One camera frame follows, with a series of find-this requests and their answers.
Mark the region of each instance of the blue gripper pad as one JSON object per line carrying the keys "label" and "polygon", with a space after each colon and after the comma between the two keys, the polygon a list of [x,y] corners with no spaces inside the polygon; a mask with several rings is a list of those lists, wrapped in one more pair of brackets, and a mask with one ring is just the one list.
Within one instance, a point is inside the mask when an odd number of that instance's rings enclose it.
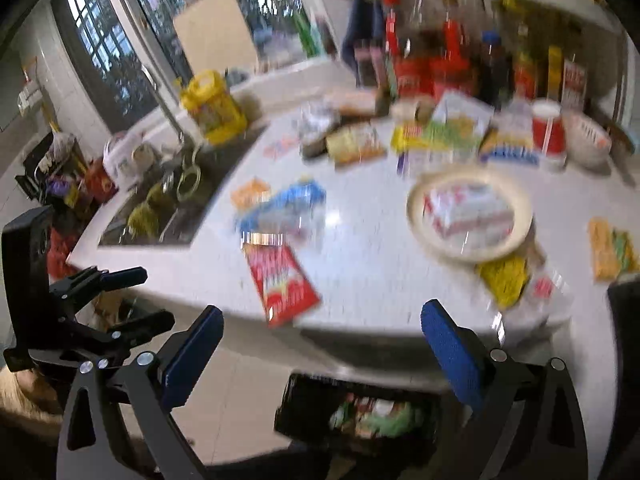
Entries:
{"label": "blue gripper pad", "polygon": [[158,352],[162,363],[161,405],[167,411],[183,406],[222,339],[222,312],[209,305],[186,332],[173,334]]}
{"label": "blue gripper pad", "polygon": [[458,400],[473,410],[479,410],[482,406],[481,359],[469,348],[462,329],[453,322],[438,300],[427,301],[422,306],[420,323],[424,338],[436,355]]}

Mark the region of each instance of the floor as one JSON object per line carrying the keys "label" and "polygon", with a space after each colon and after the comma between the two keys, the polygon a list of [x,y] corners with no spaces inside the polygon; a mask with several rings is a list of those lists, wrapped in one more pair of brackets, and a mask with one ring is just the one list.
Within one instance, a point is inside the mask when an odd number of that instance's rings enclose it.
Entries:
{"label": "floor", "polygon": [[[0,228],[38,204],[29,200],[18,187],[14,177],[24,174],[20,153],[34,138],[34,125],[29,120],[18,118],[8,128],[0,132]],[[8,331],[9,312],[4,294],[2,258],[0,258],[0,340]],[[0,365],[4,360],[0,354]]]}
{"label": "floor", "polygon": [[[166,335],[145,347],[158,350]],[[290,368],[217,348],[188,402],[172,415],[203,463],[229,462],[287,447],[273,419]],[[140,434],[130,406],[122,406],[127,428]]]}

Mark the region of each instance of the white countertop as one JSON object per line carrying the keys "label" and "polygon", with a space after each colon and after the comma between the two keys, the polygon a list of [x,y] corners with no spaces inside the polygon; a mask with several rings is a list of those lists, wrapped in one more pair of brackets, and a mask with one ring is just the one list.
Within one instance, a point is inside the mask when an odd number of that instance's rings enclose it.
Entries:
{"label": "white countertop", "polygon": [[[149,277],[140,288],[156,296],[197,308],[214,304],[225,315],[263,319],[234,232],[229,195],[254,176],[274,190],[311,176],[326,189],[324,239],[319,250],[305,248],[296,256],[322,303],[297,318],[296,326],[419,335],[420,309],[437,298],[460,326],[488,332],[493,316],[484,308],[489,299],[484,286],[469,270],[425,254],[415,242],[405,213],[412,182],[396,175],[397,157],[392,152],[341,171],[326,158],[305,164],[296,149],[277,161],[263,155],[271,142],[292,133],[295,116],[292,112],[271,121],[220,189],[190,247],[98,248],[101,233],[126,200],[118,194],[98,211],[68,261],[109,270],[143,266]],[[388,145],[392,121],[380,121],[376,127]],[[594,177],[573,166],[559,174],[509,163],[494,166],[529,193],[536,240],[574,296],[571,341],[557,341],[556,349],[576,384],[594,477],[606,453],[614,413],[616,349],[606,286],[595,285],[591,277],[586,225],[591,217],[604,216],[640,240],[640,201],[615,170],[611,176]]]}

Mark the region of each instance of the metal screw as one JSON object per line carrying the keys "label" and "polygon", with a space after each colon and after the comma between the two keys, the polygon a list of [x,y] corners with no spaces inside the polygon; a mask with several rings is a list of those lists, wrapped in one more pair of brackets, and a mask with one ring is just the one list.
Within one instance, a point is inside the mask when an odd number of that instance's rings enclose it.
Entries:
{"label": "metal screw", "polygon": [[93,369],[94,369],[94,364],[91,361],[85,361],[80,365],[81,374],[87,374]]}
{"label": "metal screw", "polygon": [[142,354],[140,354],[136,359],[136,362],[140,366],[145,366],[151,363],[154,360],[154,357],[155,356],[151,352],[142,352]]}
{"label": "metal screw", "polygon": [[493,350],[491,350],[491,353],[489,355],[491,356],[491,359],[493,359],[497,363],[503,363],[507,360],[507,354],[504,350],[500,350],[499,348],[494,348]]}
{"label": "metal screw", "polygon": [[554,357],[553,359],[551,359],[551,367],[554,370],[558,370],[559,372],[561,372],[562,370],[564,370],[565,366],[566,365],[564,364],[564,361],[562,361],[562,359],[558,357]]}

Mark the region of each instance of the cutting board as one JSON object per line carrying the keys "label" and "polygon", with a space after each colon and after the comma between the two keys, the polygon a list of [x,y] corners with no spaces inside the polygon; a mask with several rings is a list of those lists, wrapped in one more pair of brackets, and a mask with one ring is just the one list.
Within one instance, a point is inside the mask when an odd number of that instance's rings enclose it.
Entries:
{"label": "cutting board", "polygon": [[252,69],[258,61],[237,0],[197,0],[174,17],[174,27],[194,74]]}

